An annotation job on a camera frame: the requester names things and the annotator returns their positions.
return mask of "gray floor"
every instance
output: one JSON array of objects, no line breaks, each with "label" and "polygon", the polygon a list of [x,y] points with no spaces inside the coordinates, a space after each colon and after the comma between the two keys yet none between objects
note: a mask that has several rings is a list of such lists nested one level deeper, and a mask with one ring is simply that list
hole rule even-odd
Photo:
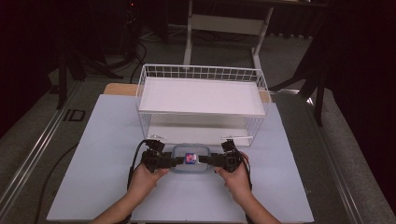
[{"label": "gray floor", "polygon": [[[170,36],[168,44],[164,44],[155,35],[148,35],[141,39],[141,43],[147,48],[145,63],[183,63],[184,30],[179,27],[173,27],[172,29],[175,32]],[[223,37],[233,38],[233,35],[223,35]],[[248,36],[239,41],[217,42],[211,42],[210,39],[211,35],[208,34],[194,34],[195,41],[192,47],[191,64],[253,67],[249,49],[255,45],[255,37]],[[268,86],[274,86],[292,76],[310,42],[310,39],[299,37],[285,39],[281,36],[268,36],[265,38],[260,56],[262,70]],[[139,48],[139,52],[143,55],[143,48]],[[119,58],[108,57],[108,59],[111,61]],[[87,112],[86,117],[82,122],[60,122],[50,141],[48,141],[48,145],[46,145],[35,169],[29,174],[30,178],[27,179],[19,196],[15,198],[15,202],[7,211],[7,216],[4,219],[5,223],[34,222],[39,196],[51,167],[67,149],[78,142],[97,96],[103,92],[106,84],[110,82],[129,82],[135,65],[136,63],[133,63],[130,66],[116,69],[116,73],[124,77],[122,80],[112,80],[95,73],[90,73],[82,83],[69,80],[69,90],[75,90],[75,94],[70,96],[70,102],[66,109],[85,110]],[[57,71],[49,75],[56,82]],[[134,81],[136,81],[139,77],[139,71],[136,72],[134,77]],[[288,89],[299,90],[303,83],[303,81],[300,81],[289,86]],[[275,95],[274,99],[280,97],[283,97],[282,102],[288,102],[278,106],[279,110],[283,111],[282,120],[285,128],[289,130],[288,138],[293,148],[296,163],[301,169],[300,173],[314,213],[315,223],[396,223],[394,214],[379,190],[353,134],[332,98],[332,93],[328,90],[325,92],[322,113],[324,127],[316,127],[315,130],[310,129],[311,126],[304,125],[304,122],[300,120],[303,118],[299,116],[304,113],[298,114],[300,112],[297,111],[306,109],[302,108],[303,104],[296,100],[297,96],[278,94]],[[55,110],[56,105],[56,95],[44,95],[0,140],[1,192],[7,189],[24,159],[35,148],[35,143],[46,130],[47,125],[51,123],[54,114],[57,113],[61,118],[64,116],[62,111]],[[338,178],[345,181],[347,190],[349,190],[349,192],[341,193],[352,196],[353,203],[359,211],[358,217],[361,220],[348,220],[348,213],[344,208],[342,199],[338,196],[340,189],[337,189],[334,184],[336,181],[332,178],[332,169],[329,169],[331,164],[324,159],[326,158],[324,154],[328,152],[317,150],[321,146],[320,143],[314,141],[314,139],[323,136],[313,137],[314,133],[322,133],[325,137],[325,145],[331,149],[332,157],[342,174]],[[39,223],[50,223],[45,220],[45,217],[72,156],[73,153],[67,154],[49,180]],[[312,171],[312,166],[321,168]],[[325,179],[325,175],[327,176],[327,182],[318,183],[319,180]]]}]

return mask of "desk leg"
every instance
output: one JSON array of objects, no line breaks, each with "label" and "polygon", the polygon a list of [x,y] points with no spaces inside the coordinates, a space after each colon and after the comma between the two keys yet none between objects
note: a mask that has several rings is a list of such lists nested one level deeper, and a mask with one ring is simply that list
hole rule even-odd
[{"label": "desk leg", "polygon": [[274,11],[273,7],[268,8],[267,16],[265,21],[262,23],[262,28],[259,33],[259,42],[257,43],[256,48],[251,49],[251,55],[253,57],[254,68],[262,70],[262,64],[260,63],[259,52],[262,47],[262,41],[265,38],[265,34],[267,33],[268,25],[270,24],[271,16]]},{"label": "desk leg", "polygon": [[191,64],[191,48],[192,48],[192,42],[191,42],[191,33],[192,33],[191,17],[192,17],[192,0],[190,0],[190,2],[189,2],[189,17],[187,18],[187,44],[186,44],[186,50],[184,51],[184,63],[183,63],[183,65],[190,65]]}]

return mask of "person's right hand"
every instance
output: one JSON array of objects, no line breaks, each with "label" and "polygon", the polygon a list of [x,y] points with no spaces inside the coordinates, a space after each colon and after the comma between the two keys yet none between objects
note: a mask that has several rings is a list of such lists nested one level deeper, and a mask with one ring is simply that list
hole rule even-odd
[{"label": "person's right hand", "polygon": [[[245,162],[248,162],[248,156],[246,154],[243,154],[243,156],[245,158]],[[224,185],[229,189],[233,195],[233,200],[236,203],[241,205],[243,200],[252,196],[250,185],[248,183],[247,170],[243,163],[241,163],[232,173],[228,173],[220,167],[215,167],[215,171],[224,179]]]}]

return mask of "hand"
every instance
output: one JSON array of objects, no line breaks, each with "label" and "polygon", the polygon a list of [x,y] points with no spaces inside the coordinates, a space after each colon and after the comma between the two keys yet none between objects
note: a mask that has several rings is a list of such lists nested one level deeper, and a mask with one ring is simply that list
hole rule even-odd
[{"label": "hand", "polygon": [[[241,154],[243,155],[245,162],[248,162],[248,156],[242,152]],[[233,200],[236,203],[241,204],[242,200],[251,195],[250,185],[248,183],[248,174],[243,163],[241,163],[232,173],[228,173],[220,167],[215,167],[215,171],[224,179],[224,185],[229,189],[233,195]]]},{"label": "hand", "polygon": [[144,164],[138,165],[132,175],[127,195],[133,194],[135,201],[141,204],[157,185],[157,181],[168,172],[169,169],[160,169],[151,173]]}]

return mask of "forearm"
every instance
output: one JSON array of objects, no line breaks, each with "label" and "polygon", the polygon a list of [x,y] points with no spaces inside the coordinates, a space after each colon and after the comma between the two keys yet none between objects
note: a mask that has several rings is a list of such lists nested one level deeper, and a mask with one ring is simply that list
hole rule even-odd
[{"label": "forearm", "polygon": [[243,200],[238,202],[248,217],[255,224],[278,224],[280,223],[271,213],[257,201],[253,194],[249,194]]},{"label": "forearm", "polygon": [[128,217],[138,206],[137,200],[133,195],[125,194],[118,201],[113,203],[102,214],[96,217],[91,224],[110,224],[118,223]]}]

